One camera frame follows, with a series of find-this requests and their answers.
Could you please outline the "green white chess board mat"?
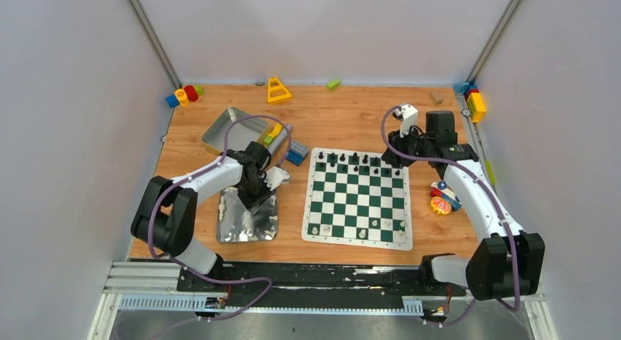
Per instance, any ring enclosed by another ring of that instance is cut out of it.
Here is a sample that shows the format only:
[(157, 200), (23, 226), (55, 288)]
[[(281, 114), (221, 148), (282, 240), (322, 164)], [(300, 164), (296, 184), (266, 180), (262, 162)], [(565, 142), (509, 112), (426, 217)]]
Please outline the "green white chess board mat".
[(305, 241), (413, 248), (409, 172), (384, 162), (379, 153), (312, 149), (304, 208)]

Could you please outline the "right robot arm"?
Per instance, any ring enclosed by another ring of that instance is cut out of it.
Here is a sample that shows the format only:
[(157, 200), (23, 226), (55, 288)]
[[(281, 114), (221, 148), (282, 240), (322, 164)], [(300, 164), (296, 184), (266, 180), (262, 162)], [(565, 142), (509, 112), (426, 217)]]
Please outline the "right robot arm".
[(387, 149), (382, 160), (405, 169), (426, 161), (457, 196), (475, 228), (478, 247), (469, 258), (455, 254), (424, 256), (418, 284), (436, 294), (447, 283), (470, 290), (476, 300), (500, 300), (538, 291), (546, 245), (538, 233), (528, 233), (508, 213), (483, 172), (475, 149), (461, 144), (452, 111), (429, 111), (425, 129), (417, 126), (418, 111), (404, 103), (385, 114), (401, 124), (381, 131)]

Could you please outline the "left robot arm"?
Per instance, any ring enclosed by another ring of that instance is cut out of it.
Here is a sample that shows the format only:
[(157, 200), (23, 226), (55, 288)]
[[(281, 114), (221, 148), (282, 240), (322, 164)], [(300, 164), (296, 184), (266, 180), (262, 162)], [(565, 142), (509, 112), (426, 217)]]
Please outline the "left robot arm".
[(185, 176), (156, 176), (146, 186), (130, 227), (135, 238), (195, 270), (196, 281), (207, 291), (224, 282), (221, 258), (194, 236), (196, 212), (208, 198), (234, 187), (247, 210), (256, 210), (275, 194), (265, 168), (271, 154), (252, 141), (243, 151), (228, 149), (217, 159)]

